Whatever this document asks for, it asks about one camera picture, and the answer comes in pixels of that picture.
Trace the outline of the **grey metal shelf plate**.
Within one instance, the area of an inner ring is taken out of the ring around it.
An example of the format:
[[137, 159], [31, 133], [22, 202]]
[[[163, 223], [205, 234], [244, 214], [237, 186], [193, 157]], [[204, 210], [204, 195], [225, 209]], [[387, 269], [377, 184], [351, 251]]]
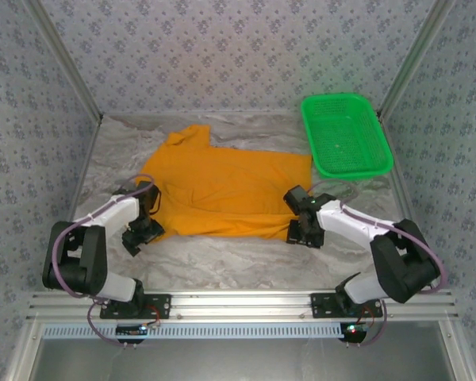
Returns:
[[46, 340], [31, 381], [456, 381], [438, 348], [329, 339], [161, 340], [119, 349], [96, 340]]

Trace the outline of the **orange printed t-shirt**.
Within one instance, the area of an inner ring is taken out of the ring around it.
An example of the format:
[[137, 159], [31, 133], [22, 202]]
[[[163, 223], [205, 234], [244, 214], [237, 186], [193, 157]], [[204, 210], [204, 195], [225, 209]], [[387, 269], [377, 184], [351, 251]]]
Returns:
[[285, 193], [311, 184], [309, 155], [213, 147], [208, 125], [170, 133], [146, 160], [161, 192], [151, 211], [166, 236], [285, 240], [294, 214]]

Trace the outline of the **aluminium frame post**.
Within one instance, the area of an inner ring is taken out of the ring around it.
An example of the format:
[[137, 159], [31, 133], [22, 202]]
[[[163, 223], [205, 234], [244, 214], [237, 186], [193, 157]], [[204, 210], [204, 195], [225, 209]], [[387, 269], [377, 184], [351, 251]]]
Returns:
[[416, 39], [403, 59], [401, 67], [378, 109], [381, 123], [386, 123], [391, 117], [455, 2], [456, 0], [434, 0], [432, 3], [427, 17], [417, 32]]
[[102, 113], [41, 0], [21, 1], [28, 10], [36, 27], [39, 29], [39, 33], [56, 58], [56, 62], [64, 73], [67, 81], [71, 84], [84, 110], [92, 121], [99, 125], [102, 120]]

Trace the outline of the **green plastic basket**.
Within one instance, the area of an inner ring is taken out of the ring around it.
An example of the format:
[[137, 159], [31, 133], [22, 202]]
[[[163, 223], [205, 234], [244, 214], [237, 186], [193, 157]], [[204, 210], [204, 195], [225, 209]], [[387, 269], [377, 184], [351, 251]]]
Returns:
[[362, 95], [312, 95], [301, 102], [300, 111], [322, 178], [370, 179], [393, 168], [393, 154], [377, 114]]

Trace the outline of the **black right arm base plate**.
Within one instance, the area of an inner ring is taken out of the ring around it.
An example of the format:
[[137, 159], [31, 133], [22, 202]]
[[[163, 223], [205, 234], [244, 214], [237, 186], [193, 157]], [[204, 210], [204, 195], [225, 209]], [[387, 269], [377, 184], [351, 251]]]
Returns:
[[309, 297], [314, 318], [382, 318], [382, 303], [378, 299], [362, 304], [337, 293], [313, 293]]

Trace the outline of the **aluminium table edge rail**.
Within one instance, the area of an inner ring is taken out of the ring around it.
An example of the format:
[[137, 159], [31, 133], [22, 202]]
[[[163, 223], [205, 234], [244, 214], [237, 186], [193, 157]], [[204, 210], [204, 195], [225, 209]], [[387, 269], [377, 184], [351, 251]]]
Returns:
[[390, 170], [389, 178], [397, 210], [402, 217], [413, 220], [414, 222], [418, 222], [415, 210], [413, 208], [412, 199], [410, 197], [409, 190], [405, 182], [401, 161], [393, 143], [393, 138], [391, 137], [390, 131], [383, 123], [383, 121], [380, 121], [380, 124], [388, 142], [388, 145], [390, 146], [390, 151], [393, 157], [393, 166]]
[[[96, 122], [95, 129], [91, 134], [90, 142], [88, 145], [88, 149], [83, 159], [83, 166], [81, 171], [79, 172], [78, 182], [75, 188], [75, 193], [71, 196], [71, 204], [68, 212], [68, 217], [74, 217], [75, 211], [78, 206], [79, 196], [83, 189], [84, 179], [86, 177], [86, 173], [89, 167], [90, 159], [94, 150], [95, 142], [97, 140], [98, 131], [102, 124], [103, 116], [100, 115], [98, 121]], [[56, 278], [56, 272], [52, 266], [52, 260], [55, 260], [55, 264], [57, 264], [57, 254], [60, 248], [63, 248], [63, 237], [59, 239], [58, 245], [56, 242], [58, 241], [58, 237], [60, 234], [70, 226], [74, 224], [73, 221], [58, 221], [52, 227], [49, 235], [48, 241], [48, 248], [46, 252], [46, 257], [44, 259], [43, 271], [42, 271], [42, 284], [45, 288], [49, 290], [60, 290], [64, 291], [64, 288], [60, 286], [59, 281]]]

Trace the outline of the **small circuit board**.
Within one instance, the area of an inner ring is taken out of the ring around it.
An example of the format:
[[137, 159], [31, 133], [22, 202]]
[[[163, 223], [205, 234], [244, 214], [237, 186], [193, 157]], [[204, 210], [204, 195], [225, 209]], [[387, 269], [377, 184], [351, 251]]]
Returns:
[[368, 325], [365, 323], [341, 323], [342, 337], [340, 341], [346, 344], [362, 344], [367, 336]]
[[148, 334], [148, 327], [143, 325], [118, 325], [115, 329], [115, 337], [121, 344], [140, 344]]

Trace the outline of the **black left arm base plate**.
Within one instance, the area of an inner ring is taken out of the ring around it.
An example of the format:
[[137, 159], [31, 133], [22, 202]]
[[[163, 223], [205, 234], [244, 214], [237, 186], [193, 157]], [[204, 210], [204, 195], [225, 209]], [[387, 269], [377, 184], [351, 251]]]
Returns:
[[130, 302], [111, 301], [102, 307], [99, 317], [104, 320], [156, 320], [168, 319], [171, 311], [171, 294], [136, 295]]

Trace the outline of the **aluminium mounting rail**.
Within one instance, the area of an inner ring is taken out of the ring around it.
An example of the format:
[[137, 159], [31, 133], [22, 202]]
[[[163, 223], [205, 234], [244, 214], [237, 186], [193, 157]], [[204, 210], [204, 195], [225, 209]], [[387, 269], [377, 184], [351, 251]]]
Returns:
[[[312, 321], [316, 290], [206, 290], [167, 291], [160, 305], [167, 321], [185, 322], [297, 322]], [[81, 322], [89, 298], [72, 298], [59, 291], [32, 295], [26, 318], [43, 322]], [[389, 321], [443, 321], [459, 317], [450, 291], [418, 294], [407, 303], [385, 300]]]

